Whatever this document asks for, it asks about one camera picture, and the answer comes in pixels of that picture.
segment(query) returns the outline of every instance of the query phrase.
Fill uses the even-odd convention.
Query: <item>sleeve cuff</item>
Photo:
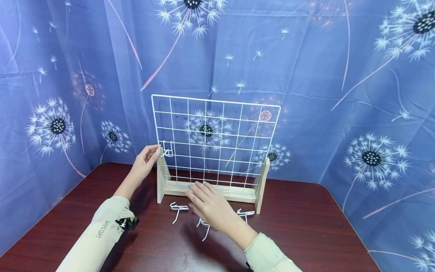
[[[244,252],[249,266],[254,271],[272,268],[287,259],[279,247],[263,233],[258,234]]]

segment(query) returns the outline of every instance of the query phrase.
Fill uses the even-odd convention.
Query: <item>hand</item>
[[[240,217],[222,194],[215,190],[208,182],[195,182],[186,191],[187,197],[192,201],[189,206],[195,214],[207,224],[229,235],[238,224]]]
[[[148,176],[154,163],[160,156],[160,148],[158,144],[147,145],[134,160],[130,173],[126,179],[129,179],[136,188],[138,188],[142,181]]]
[[[195,214],[210,226],[228,235],[242,250],[245,250],[258,233],[240,218],[222,194],[213,185],[204,181],[190,185],[186,191],[193,202],[189,206]]]

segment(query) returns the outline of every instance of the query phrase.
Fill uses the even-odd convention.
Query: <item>dark wooden table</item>
[[[70,194],[0,258],[1,272],[55,271],[88,226],[99,205],[109,198],[130,170],[129,165],[98,166]],[[196,228],[191,212],[175,213],[169,204],[187,205],[186,197],[156,201],[153,170],[134,195],[131,210],[141,222],[115,245],[102,271],[205,272],[244,271],[243,252],[225,235]],[[253,204],[231,203],[235,210]],[[304,272],[379,271],[331,194],[321,185],[267,180],[260,215],[248,219],[270,236]]]

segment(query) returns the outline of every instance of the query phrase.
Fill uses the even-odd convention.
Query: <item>beige sleeve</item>
[[[258,234],[244,252],[254,272],[302,272],[263,233]]]
[[[129,205],[121,196],[104,201],[56,272],[98,272],[124,232],[115,220],[134,216]]]

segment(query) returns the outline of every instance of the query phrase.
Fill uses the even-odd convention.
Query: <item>left hand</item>
[[[160,148],[158,144],[147,145],[134,160],[128,179],[130,179],[136,187],[142,184],[142,181],[150,173],[154,163],[160,156]]]

